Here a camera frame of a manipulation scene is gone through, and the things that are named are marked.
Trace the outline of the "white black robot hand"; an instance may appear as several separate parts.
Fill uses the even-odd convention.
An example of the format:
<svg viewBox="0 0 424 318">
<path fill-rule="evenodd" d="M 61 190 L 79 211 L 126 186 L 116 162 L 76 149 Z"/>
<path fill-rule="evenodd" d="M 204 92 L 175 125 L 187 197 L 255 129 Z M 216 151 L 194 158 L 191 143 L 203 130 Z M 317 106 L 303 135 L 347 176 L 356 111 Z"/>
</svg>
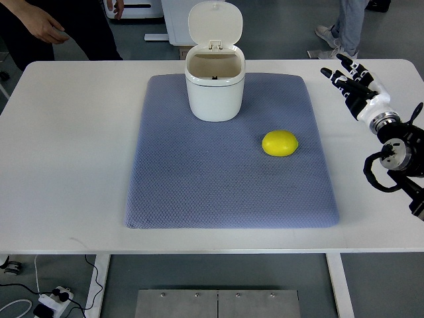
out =
<svg viewBox="0 0 424 318">
<path fill-rule="evenodd" d="M 371 121 L 371 115 L 389 111 L 390 95 L 382 83 L 356 60 L 344 54 L 336 54 L 342 67 L 348 72 L 321 68 L 321 73 L 341 92 L 351 115 L 357 120 Z"/>
</svg>

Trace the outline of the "bystander bare hand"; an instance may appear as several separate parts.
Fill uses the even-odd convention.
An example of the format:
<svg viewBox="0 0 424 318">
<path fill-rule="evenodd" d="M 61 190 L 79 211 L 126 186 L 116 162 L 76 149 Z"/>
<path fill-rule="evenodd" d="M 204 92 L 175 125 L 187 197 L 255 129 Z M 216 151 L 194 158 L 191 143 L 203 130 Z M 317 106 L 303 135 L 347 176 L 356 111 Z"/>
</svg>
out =
<svg viewBox="0 0 424 318">
<path fill-rule="evenodd" d="M 19 14 L 20 21 L 37 39 L 49 44 L 62 44 L 70 39 L 63 26 L 46 11 L 30 5 Z"/>
</svg>

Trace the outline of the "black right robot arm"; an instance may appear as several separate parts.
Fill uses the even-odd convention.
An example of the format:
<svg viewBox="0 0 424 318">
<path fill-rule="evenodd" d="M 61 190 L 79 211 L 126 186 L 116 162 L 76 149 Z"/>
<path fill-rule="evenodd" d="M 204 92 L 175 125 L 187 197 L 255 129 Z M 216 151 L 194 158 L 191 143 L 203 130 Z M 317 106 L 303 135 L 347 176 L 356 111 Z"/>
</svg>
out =
<svg viewBox="0 0 424 318">
<path fill-rule="evenodd" d="M 422 110 L 423 103 L 420 103 L 405 123 L 395 116 L 383 119 L 377 132 L 382 149 L 367 157 L 363 168 L 366 179 L 374 188 L 385 193 L 401 189 L 408 194 L 411 198 L 409 209 L 419 219 L 423 219 L 423 188 L 412 178 L 423 177 L 423 129 L 415 126 L 413 121 Z M 395 182 L 393 186 L 386 187 L 376 179 L 372 171 L 376 160 L 387 169 L 387 175 Z"/>
</svg>

